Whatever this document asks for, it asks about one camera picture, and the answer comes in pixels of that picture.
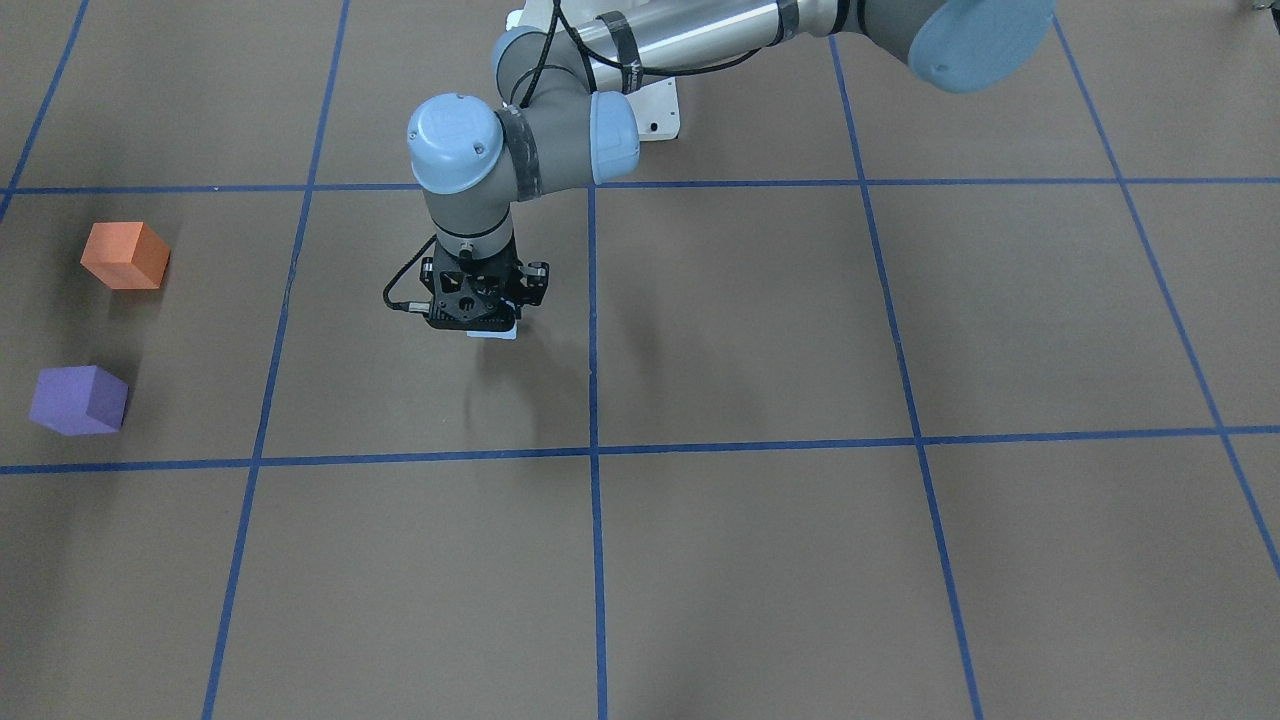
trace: orange cube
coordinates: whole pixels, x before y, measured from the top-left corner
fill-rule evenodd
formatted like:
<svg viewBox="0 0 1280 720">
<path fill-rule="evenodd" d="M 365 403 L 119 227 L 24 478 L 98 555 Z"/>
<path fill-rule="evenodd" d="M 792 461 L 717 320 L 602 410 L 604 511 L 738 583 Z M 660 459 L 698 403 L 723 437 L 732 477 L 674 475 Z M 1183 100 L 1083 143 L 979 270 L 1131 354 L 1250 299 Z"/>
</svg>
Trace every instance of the orange cube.
<svg viewBox="0 0 1280 720">
<path fill-rule="evenodd" d="M 146 223 L 93 223 L 81 265 L 111 290 L 159 290 L 169 246 Z"/>
</svg>

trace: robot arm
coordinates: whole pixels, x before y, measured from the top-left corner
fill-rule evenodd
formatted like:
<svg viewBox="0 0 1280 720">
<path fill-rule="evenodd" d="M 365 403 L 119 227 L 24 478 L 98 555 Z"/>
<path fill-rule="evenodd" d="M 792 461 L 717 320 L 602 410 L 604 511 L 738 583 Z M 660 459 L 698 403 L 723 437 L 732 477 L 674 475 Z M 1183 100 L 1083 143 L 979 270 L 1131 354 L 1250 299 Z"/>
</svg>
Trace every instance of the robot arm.
<svg viewBox="0 0 1280 720">
<path fill-rule="evenodd" d="M 511 331 L 522 306 L 541 302 L 549 279 L 545 264 L 526 265 L 517 256 L 511 204 L 632 172 L 640 142 L 625 94 L 645 83 L 731 67 L 800 33 L 855 32 L 920 79 L 972 92 L 1030 58 L 1052 23 L 1053 5 L 653 0 L 573 28 L 556 0 L 549 32 L 518 27 L 498 38 L 492 68 L 500 110 L 449 94 L 428 100 L 410 118 L 411 165 L 435 224 L 436 252 L 421 266 L 434 299 L 392 302 L 384 292 L 384 300 L 424 315 L 435 328 Z"/>
</svg>

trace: purple block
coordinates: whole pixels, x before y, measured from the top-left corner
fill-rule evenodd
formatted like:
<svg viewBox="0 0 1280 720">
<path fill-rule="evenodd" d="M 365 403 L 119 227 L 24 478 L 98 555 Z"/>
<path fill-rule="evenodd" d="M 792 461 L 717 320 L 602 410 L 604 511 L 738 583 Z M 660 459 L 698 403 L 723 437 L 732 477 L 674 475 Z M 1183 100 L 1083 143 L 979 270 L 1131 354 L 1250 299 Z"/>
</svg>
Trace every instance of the purple block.
<svg viewBox="0 0 1280 720">
<path fill-rule="evenodd" d="M 129 386 L 99 368 L 49 368 L 40 372 L 27 414 L 64 436 L 119 432 Z"/>
</svg>

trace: grid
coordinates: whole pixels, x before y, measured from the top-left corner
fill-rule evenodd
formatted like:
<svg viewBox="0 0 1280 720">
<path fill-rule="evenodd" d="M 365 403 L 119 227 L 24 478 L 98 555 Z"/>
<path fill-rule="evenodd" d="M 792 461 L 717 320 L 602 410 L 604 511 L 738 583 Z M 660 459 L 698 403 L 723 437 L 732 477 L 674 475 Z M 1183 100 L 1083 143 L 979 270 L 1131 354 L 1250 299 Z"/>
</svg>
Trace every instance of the grid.
<svg viewBox="0 0 1280 720">
<path fill-rule="evenodd" d="M 113 473 L 113 471 L 160 471 L 160 470 L 191 470 L 191 469 L 243 469 L 247 470 L 243 505 L 239 516 L 236 543 L 232 555 L 230 570 L 225 587 L 221 616 L 219 620 L 218 639 L 212 653 L 209 671 L 209 684 L 205 694 L 204 717 L 214 716 L 215 701 L 218 697 L 221 662 L 227 646 L 228 632 L 233 619 L 236 603 L 236 591 L 243 559 L 246 538 L 248 533 L 250 516 L 253 510 L 253 497 L 257 486 L 259 471 L 262 468 L 285 466 L 323 466 L 323 465 L 366 465 L 366 464 L 406 464 L 406 462 L 444 462 L 444 461 L 486 461 L 511 460 L 534 457 L 588 457 L 590 460 L 590 492 L 593 512 L 593 550 L 594 550 L 594 577 L 595 577 L 595 638 L 596 638 L 596 694 L 598 715 L 600 720 L 608 717 L 608 661 L 605 638 L 605 597 L 604 597 L 604 528 L 602 519 L 600 498 L 600 457 L 621 455 L 652 455 L 652 454 L 716 454 L 716 452 L 762 452 L 762 451 L 805 451 L 829 448 L 869 448 L 869 447 L 911 447 L 919 464 L 925 497 L 928 500 L 929 515 L 933 524 L 934 539 L 937 543 L 938 562 L 946 584 L 947 597 L 952 614 L 952 623 L 956 634 L 956 643 L 964 666 L 965 680 L 972 703 L 972 712 L 975 719 L 983 717 L 982 697 L 979 682 L 975 676 L 969 653 L 965 634 L 964 615 L 961 611 L 961 597 L 956 587 L 947 551 L 946 532 L 943 529 L 938 501 L 933 488 L 933 478 L 929 469 L 927 450 L 937 446 L 956 445 L 1001 445 L 1001 443 L 1059 443 L 1082 441 L 1115 441 L 1138 438 L 1174 438 L 1174 437 L 1216 437 L 1230 460 L 1233 471 L 1239 483 L 1240 492 L 1253 516 L 1257 533 L 1263 542 L 1272 566 L 1280 577 L 1280 553 L 1277 553 L 1274 537 L 1261 512 L 1249 479 L 1236 455 L 1233 438 L 1247 436 L 1280 436 L 1280 425 L 1228 425 L 1215 401 L 1210 383 L 1206 378 L 1190 333 L 1183 323 L 1176 300 L 1165 274 L 1161 269 L 1160 259 L 1147 236 L 1142 215 L 1134 202 L 1130 186 L 1147 184 L 1280 184 L 1280 177 L 1192 177 L 1192 178 L 1160 178 L 1160 177 L 1126 177 L 1112 150 L 1111 141 L 1103 127 L 1098 110 L 1093 102 L 1085 78 L 1071 51 L 1061 23 L 1053 20 L 1056 40 L 1061 44 L 1066 54 L 1069 65 L 1079 86 L 1079 91 L 1089 115 L 1097 129 L 1106 156 L 1111 164 L 1114 174 L 1111 177 L 1087 178 L 909 178 L 909 179 L 877 179 L 867 177 L 863 167 L 861 147 L 858 138 L 858 128 L 854 117 L 852 102 L 845 85 L 845 76 L 840 61 L 840 50 L 835 38 L 828 38 L 832 61 L 835 65 L 836 85 L 833 92 L 838 92 L 845 120 L 849 129 L 849 142 L 852 150 L 856 176 L 845 179 L 790 179 L 790 181 L 671 181 L 671 182 L 609 182 L 600 186 L 588 187 L 588 270 L 589 270 L 589 436 L 588 446 L 558 447 L 558 448 L 512 448 L 493 451 L 460 451 L 460 452 L 407 452 L 383 455 L 325 455 L 325 456 L 268 456 L 264 452 L 268 428 L 271 418 L 271 405 L 275 392 L 276 377 L 279 373 L 280 356 L 285 341 L 285 329 L 289 322 L 289 297 L 297 273 L 297 263 L 306 240 L 307 222 L 311 211 L 311 202 L 317 192 L 351 192 L 351 191 L 383 191 L 407 192 L 419 191 L 411 183 L 317 183 L 316 176 L 324 149 L 325 127 L 329 115 L 329 106 L 333 100 L 334 83 L 338 77 L 343 38 L 346 35 L 347 18 L 351 9 L 351 0 L 343 0 L 338 27 L 333 42 L 333 53 L 329 64 L 328 81 L 324 96 L 320 102 L 319 118 L 315 128 L 315 140 L 311 152 L 311 163 L 307 172 L 306 183 L 301 184 L 232 184 L 232 186 L 137 186 L 137 187 L 22 187 L 20 181 L 29 159 L 32 147 L 37 140 L 41 124 L 56 95 L 59 82 L 67 64 L 72 59 L 76 41 L 88 9 L 90 0 L 81 0 L 74 22 L 67 37 L 65 47 L 58 61 L 47 91 L 40 105 L 40 110 L 32 123 L 31 131 L 23 145 L 22 154 L 14 168 L 13 176 L 6 187 L 0 188 L 0 222 L 4 220 L 9 205 L 17 196 L 26 195 L 148 195 L 148 193 L 216 193 L 216 192 L 302 192 L 302 208 L 300 211 L 297 229 L 293 241 L 292 256 L 289 261 L 288 277 L 284 284 L 284 295 L 280 300 L 280 310 L 271 351 L 271 360 L 262 393 L 260 421 L 250 457 L 225 459 L 191 459 L 173 461 L 141 461 L 141 462 L 81 462 L 81 464 L 50 464 L 50 465 L 4 465 L 0 466 L 0 475 L 36 475 L 36 474 L 67 474 L 67 473 Z M 1179 340 L 1187 355 L 1187 361 L 1196 375 L 1203 395 L 1204 404 L 1212 416 L 1211 427 L 1162 428 L 1162 429 L 1129 429 L 1129 430 L 1080 430 L 1057 433 L 1009 433 L 1009 434 L 982 434 L 982 436 L 927 436 L 922 432 L 915 397 L 911 388 L 911 378 L 906 352 L 904 350 L 901 332 L 899 329 L 897 314 L 893 304 L 893 292 L 890 273 L 886 268 L 881 249 L 879 233 L 876 220 L 876 210 L 872 201 L 870 190 L 873 187 L 887 186 L 1028 186 L 1028 184 L 1092 184 L 1115 186 L 1121 191 L 1133 219 L 1143 251 L 1149 263 L 1151 272 L 1157 282 L 1165 300 L 1167 311 L 1178 331 Z M 886 320 L 896 348 L 899 373 L 901 375 L 902 398 L 910 419 L 911 436 L 888 438 L 846 438 L 846 439 L 813 439 L 813 441 L 778 441 L 778 442 L 740 442 L 740 443 L 672 443 L 672 445 L 631 445 L 608 446 L 600 443 L 599 433 L 599 356 L 598 356 L 598 287 L 596 287 L 596 191 L 626 190 L 644 191 L 652 188 L 694 188 L 694 187 L 849 187 L 856 188 L 861 196 L 865 210 L 865 222 L 870 234 L 872 250 L 876 259 L 876 268 L 883 293 Z"/>
</svg>

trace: light blue joint cap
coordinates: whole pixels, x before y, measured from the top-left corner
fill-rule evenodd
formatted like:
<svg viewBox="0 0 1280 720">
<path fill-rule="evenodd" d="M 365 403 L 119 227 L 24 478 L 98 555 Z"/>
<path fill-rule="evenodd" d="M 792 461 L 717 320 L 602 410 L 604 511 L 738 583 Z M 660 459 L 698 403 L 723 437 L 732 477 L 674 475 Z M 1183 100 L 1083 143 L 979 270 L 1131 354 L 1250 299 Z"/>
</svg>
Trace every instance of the light blue joint cap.
<svg viewBox="0 0 1280 720">
<path fill-rule="evenodd" d="M 631 173 L 640 164 L 640 132 L 621 92 L 591 96 L 591 177 L 595 183 Z"/>
<path fill-rule="evenodd" d="M 489 60 L 489 65 L 493 67 L 493 73 L 495 76 L 498 74 L 498 63 L 502 61 L 502 54 L 506 53 L 508 47 L 511 47 L 512 42 L 531 32 L 544 32 L 544 31 L 540 31 L 536 27 L 520 26 L 508 29 L 507 32 L 502 33 L 498 37 L 498 42 L 495 42 L 493 46 L 493 56 Z"/>
<path fill-rule="evenodd" d="M 1056 0 L 950 0 L 911 42 L 911 72 L 947 92 L 974 92 L 1012 74 L 1053 24 Z"/>
<path fill-rule="evenodd" d="M 502 156 L 502 123 L 479 97 L 436 95 L 408 119 L 408 155 L 419 184 L 436 195 L 475 187 Z"/>
</svg>

